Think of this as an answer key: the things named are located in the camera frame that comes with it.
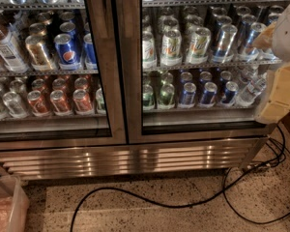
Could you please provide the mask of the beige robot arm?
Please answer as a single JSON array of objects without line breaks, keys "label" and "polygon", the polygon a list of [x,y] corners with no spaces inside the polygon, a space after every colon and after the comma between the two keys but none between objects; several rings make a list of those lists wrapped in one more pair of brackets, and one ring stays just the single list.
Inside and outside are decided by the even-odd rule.
[{"label": "beige robot arm", "polygon": [[267,73],[267,90],[256,111],[256,121],[277,123],[290,111],[290,4],[277,22],[268,26],[253,41],[253,46],[271,48],[283,65]]}]

